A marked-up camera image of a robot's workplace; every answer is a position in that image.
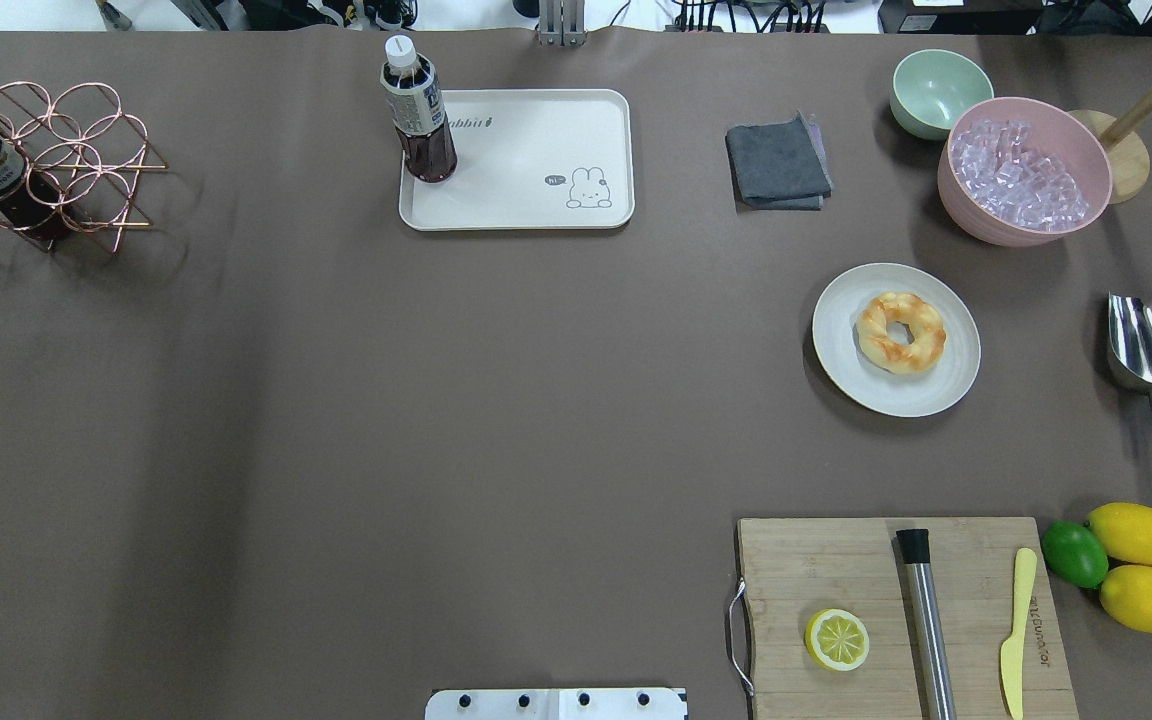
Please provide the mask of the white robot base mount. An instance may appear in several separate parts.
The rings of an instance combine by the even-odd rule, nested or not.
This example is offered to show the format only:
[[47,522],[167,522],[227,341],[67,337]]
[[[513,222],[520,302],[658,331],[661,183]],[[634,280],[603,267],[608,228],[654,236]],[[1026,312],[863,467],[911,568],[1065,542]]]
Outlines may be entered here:
[[425,719],[687,719],[684,689],[668,687],[445,689]]

